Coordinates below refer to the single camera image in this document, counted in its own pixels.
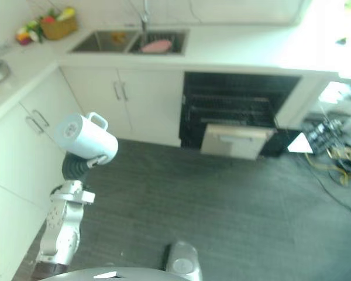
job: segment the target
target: faucet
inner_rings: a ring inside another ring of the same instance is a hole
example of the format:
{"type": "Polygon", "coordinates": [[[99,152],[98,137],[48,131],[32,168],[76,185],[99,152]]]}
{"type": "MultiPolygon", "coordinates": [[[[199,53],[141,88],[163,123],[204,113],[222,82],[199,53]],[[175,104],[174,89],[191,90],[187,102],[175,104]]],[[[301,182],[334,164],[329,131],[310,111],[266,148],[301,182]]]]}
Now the faucet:
{"type": "Polygon", "coordinates": [[[143,0],[143,9],[144,13],[140,15],[140,20],[142,22],[142,47],[147,44],[147,26],[150,12],[148,10],[148,3],[147,0],[143,0]]]}

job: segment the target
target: white mug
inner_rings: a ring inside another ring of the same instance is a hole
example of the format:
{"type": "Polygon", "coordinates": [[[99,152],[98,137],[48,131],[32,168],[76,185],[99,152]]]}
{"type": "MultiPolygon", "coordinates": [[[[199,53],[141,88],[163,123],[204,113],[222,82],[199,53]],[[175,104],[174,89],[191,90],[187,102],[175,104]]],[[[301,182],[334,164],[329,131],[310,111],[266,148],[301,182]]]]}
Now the white mug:
{"type": "Polygon", "coordinates": [[[118,150],[118,141],[106,131],[108,122],[95,112],[86,117],[73,113],[61,122],[54,134],[54,140],[63,149],[84,159],[106,155],[100,164],[110,162],[118,150]],[[95,118],[99,125],[91,120],[95,118]]]}

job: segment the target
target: mug handle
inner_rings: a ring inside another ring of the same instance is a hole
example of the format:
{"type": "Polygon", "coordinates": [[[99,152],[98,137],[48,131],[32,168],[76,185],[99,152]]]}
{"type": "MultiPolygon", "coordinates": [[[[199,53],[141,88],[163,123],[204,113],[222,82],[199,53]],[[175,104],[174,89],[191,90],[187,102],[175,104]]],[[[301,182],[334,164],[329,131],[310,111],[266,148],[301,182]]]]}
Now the mug handle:
{"type": "Polygon", "coordinates": [[[99,114],[97,114],[96,112],[90,112],[86,114],[86,118],[90,121],[92,121],[93,117],[95,117],[99,121],[99,124],[97,125],[100,128],[102,128],[105,131],[106,129],[108,129],[108,121],[101,117],[99,114]]]}

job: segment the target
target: pink sponge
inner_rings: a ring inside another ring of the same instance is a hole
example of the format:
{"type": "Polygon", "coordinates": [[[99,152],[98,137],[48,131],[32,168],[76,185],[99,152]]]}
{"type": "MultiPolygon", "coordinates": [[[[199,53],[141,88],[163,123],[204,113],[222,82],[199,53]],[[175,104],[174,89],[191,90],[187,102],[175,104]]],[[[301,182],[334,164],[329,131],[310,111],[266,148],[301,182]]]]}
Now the pink sponge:
{"type": "Polygon", "coordinates": [[[169,40],[158,40],[142,47],[144,53],[165,53],[171,48],[169,40]]]}

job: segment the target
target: dark gray floor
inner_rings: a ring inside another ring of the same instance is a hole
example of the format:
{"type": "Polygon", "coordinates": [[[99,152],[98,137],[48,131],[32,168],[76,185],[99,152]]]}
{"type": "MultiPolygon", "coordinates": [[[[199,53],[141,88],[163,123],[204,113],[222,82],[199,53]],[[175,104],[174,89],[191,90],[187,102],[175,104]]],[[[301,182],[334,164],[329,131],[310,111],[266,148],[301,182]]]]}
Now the dark gray floor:
{"type": "MultiPolygon", "coordinates": [[[[351,280],[351,213],[294,155],[256,162],[121,141],[116,159],[91,172],[71,270],[161,268],[167,244],[199,251],[205,281],[351,280]]],[[[349,187],[316,172],[351,206],[349,187]]],[[[14,280],[27,280],[35,239],[14,280]]]]}

